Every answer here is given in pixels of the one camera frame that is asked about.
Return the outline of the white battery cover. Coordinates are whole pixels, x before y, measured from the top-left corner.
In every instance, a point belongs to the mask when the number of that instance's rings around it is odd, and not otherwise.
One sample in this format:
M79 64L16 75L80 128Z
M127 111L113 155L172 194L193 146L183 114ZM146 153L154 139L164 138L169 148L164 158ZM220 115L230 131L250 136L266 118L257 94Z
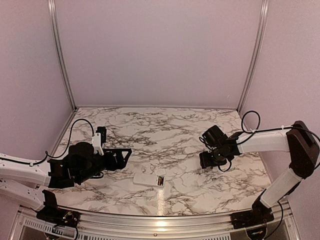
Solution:
M154 171L154 173L157 175L157 176L165 176L166 175L166 170L165 169L156 169Z

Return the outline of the white remote control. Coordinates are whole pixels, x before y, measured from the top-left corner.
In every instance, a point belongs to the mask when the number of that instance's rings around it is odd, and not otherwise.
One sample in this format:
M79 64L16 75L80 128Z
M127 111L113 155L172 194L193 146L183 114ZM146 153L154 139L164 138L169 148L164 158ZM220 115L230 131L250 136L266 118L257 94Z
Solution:
M140 186L163 188L165 186L165 179L163 186L157 186L158 176L159 175L154 174L136 173L133 177L133 183Z

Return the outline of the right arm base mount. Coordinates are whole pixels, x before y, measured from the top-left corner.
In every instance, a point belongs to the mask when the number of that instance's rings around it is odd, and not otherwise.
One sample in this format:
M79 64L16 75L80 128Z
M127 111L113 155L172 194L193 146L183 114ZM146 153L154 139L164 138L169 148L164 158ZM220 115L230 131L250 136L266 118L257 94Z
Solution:
M232 213L230 218L234 229L266 224L267 222L271 222L275 219L271 211L263 213L259 209Z

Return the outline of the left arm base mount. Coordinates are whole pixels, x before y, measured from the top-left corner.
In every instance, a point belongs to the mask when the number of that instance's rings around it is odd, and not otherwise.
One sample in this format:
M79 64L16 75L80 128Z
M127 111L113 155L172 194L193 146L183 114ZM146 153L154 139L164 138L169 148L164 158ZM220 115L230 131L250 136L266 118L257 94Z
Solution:
M80 213L68 209L44 207L37 212L36 217L57 226L76 228L80 219Z

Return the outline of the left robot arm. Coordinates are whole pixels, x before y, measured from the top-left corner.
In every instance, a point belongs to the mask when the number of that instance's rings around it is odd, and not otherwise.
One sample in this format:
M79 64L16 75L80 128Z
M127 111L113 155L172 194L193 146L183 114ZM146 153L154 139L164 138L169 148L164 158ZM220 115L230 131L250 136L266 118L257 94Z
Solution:
M0 194L39 211L47 201L45 193L27 184L49 189L72 188L89 179L100 178L103 171L122 170L131 153L130 148L102 148L79 142L69 147L63 159L31 162L1 154Z

